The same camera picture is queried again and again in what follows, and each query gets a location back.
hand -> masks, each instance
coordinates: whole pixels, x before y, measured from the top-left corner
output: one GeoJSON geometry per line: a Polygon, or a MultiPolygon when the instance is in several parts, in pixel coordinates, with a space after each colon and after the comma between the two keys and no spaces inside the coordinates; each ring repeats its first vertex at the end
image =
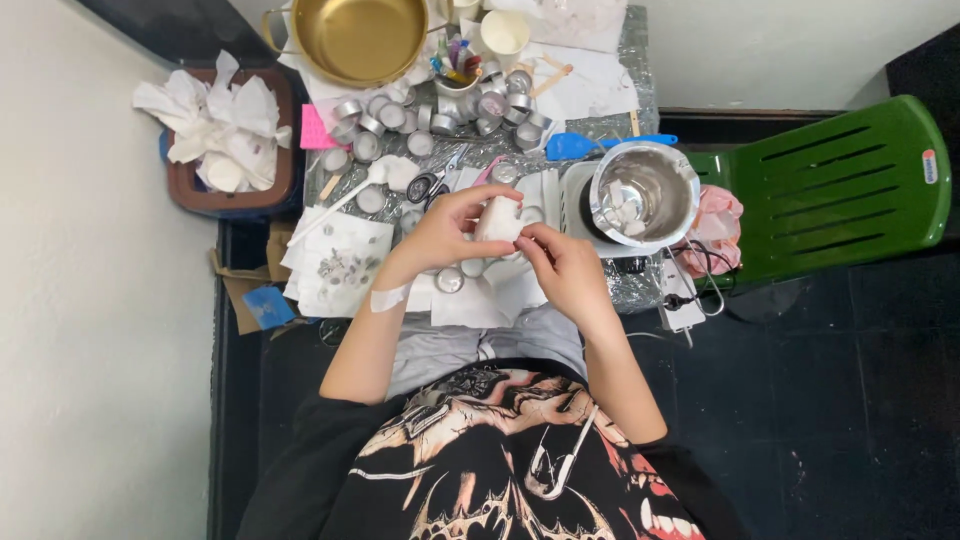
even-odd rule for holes
{"type": "Polygon", "coordinates": [[[523,228],[516,246],[533,264],[547,300],[590,339],[616,317],[593,245],[551,229],[543,223],[523,228]]]}
{"type": "Polygon", "coordinates": [[[497,258],[515,253],[516,247],[510,242],[464,239],[464,233],[473,233],[476,228],[472,220],[483,213],[480,203],[497,195],[515,201],[523,199],[523,193],[503,184],[479,185],[438,197],[414,231],[390,253],[385,270],[390,268],[409,282],[431,268],[443,268],[468,258],[497,258]]]}

forearm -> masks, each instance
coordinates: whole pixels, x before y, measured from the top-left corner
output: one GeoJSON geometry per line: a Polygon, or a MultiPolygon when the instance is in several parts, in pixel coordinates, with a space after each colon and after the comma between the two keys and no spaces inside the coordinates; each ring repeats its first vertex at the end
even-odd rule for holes
{"type": "Polygon", "coordinates": [[[593,323],[584,333],[590,395],[634,444],[663,438],[666,423],[619,317],[611,309],[593,323]]]}
{"type": "MultiPolygon", "coordinates": [[[[416,272],[406,270],[401,256],[391,254],[373,280],[371,291],[389,291],[411,282],[416,272]]],[[[385,311],[371,311],[371,292],[353,317],[347,335],[326,370],[320,395],[373,405],[383,402],[394,370],[396,343],[407,299],[385,311]]]]}

chair logo label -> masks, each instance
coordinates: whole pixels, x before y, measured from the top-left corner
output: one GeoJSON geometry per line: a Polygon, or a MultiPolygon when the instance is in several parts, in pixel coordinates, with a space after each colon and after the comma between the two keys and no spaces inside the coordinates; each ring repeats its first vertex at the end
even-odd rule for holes
{"type": "Polygon", "coordinates": [[[933,150],[924,152],[924,180],[928,184],[936,184],[940,175],[937,172],[937,153],[933,150]]]}

blue silicone spatula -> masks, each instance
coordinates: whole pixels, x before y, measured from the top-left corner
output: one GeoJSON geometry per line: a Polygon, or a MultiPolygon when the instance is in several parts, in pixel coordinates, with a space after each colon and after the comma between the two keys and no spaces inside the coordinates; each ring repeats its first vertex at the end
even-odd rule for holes
{"type": "Polygon", "coordinates": [[[632,142],[635,140],[658,142],[660,144],[676,144],[678,139],[676,135],[641,135],[624,139],[612,138],[593,142],[580,134],[555,134],[546,142],[546,158],[550,161],[578,160],[598,146],[611,148],[621,142],[632,142]]]}

white bandage tape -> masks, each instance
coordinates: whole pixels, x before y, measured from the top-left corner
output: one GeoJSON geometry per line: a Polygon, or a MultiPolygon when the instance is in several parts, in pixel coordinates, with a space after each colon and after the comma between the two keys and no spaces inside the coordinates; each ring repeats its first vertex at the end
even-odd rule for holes
{"type": "Polygon", "coordinates": [[[410,289],[414,283],[409,282],[390,290],[372,290],[370,291],[370,311],[373,313],[382,313],[387,309],[403,302],[410,296],[410,289]]]}

